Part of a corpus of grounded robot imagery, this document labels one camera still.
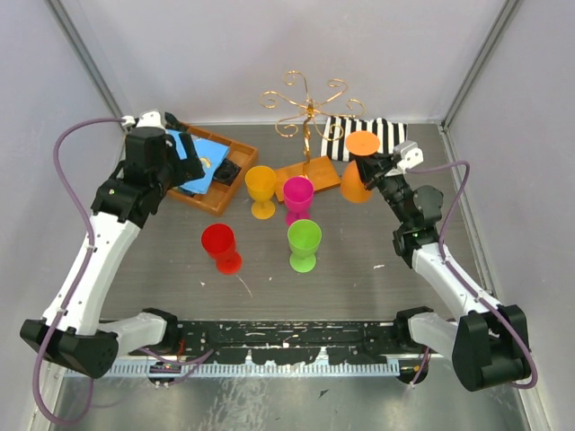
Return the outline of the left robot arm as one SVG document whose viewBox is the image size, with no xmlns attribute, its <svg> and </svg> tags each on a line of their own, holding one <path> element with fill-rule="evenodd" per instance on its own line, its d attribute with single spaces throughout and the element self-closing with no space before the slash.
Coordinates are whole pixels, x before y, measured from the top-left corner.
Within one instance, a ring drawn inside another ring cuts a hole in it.
<svg viewBox="0 0 575 431">
<path fill-rule="evenodd" d="M 64 285 L 39 320 L 20 336 L 40 357 L 98 379 L 119 356 L 144 347 L 160 356 L 180 348 L 176 316 L 154 308 L 102 323 L 102 306 L 119 264 L 169 189 L 200 179 L 202 163 L 187 133 L 136 127 L 125 137 L 126 157 L 97 189 L 89 230 Z"/>
</svg>

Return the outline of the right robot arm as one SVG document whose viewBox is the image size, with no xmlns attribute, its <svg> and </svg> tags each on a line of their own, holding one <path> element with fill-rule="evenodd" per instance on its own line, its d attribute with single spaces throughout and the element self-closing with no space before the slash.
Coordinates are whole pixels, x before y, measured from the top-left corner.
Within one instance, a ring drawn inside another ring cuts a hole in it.
<svg viewBox="0 0 575 431">
<path fill-rule="evenodd" d="M 357 156 L 363 187 L 378 190 L 400 222 L 393 233 L 395 253 L 437 292 L 453 318 L 438 317 L 422 307 L 398 312 L 394 343 L 403 353 L 428 347 L 450 360 L 468 391 L 509 383 L 527 390 L 536 386 L 524 312 L 503 305 L 467 275 L 445 245 L 451 217 L 442 211 L 443 193 L 429 185 L 413 189 L 405 173 L 421 152 L 402 160 L 397 155 Z"/>
</svg>

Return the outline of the gold wire glass rack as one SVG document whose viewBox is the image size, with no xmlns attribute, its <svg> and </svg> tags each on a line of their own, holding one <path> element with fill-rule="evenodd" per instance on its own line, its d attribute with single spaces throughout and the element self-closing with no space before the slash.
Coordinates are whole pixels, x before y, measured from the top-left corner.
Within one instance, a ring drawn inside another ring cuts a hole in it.
<svg viewBox="0 0 575 431">
<path fill-rule="evenodd" d="M 278 182 L 283 184 L 292 177 L 300 176 L 311 181 L 316 192 L 339 187 L 341 180 L 332 162 L 325 156 L 312 156 L 311 136 L 312 132 L 316 131 L 320 138 L 325 139 L 329 143 L 343 137 L 344 129 L 341 126 L 329 127 L 329 131 L 333 133 L 333 136 L 324 134 L 320 130 L 316 119 L 318 117 L 328 119 L 333 116 L 331 112 L 325 110 L 325 106 L 345 94 L 349 89 L 348 84 L 339 78 L 329 79 L 327 86 L 334 90 L 335 93 L 325 101 L 317 101 L 311 96 L 307 79 L 302 72 L 289 70 L 283 75 L 282 81 L 286 86 L 294 86 L 297 82 L 302 82 L 305 89 L 305 99 L 302 102 L 294 101 L 280 92 L 268 90 L 261 94 L 260 105 L 267 110 L 274 110 L 278 107 L 280 101 L 285 101 L 297 108 L 295 116 L 277 120 L 274 128 L 276 133 L 283 138 L 295 136 L 303 138 L 302 152 L 304 160 L 291 167 L 281 168 L 277 174 Z"/>
</svg>

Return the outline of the orange plastic wine glass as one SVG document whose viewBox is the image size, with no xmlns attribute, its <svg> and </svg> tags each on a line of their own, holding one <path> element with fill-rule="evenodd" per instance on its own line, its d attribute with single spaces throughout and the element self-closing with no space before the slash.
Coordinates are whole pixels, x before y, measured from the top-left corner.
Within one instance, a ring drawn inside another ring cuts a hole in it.
<svg viewBox="0 0 575 431">
<path fill-rule="evenodd" d="M 359 162 L 362 156 L 370 156 L 379 149 L 377 136 L 370 131 L 352 132 L 345 140 L 345 147 L 354 159 L 341 175 L 341 195 L 353 204 L 363 204 L 371 199 L 372 191 L 367 190 L 361 178 Z"/>
</svg>

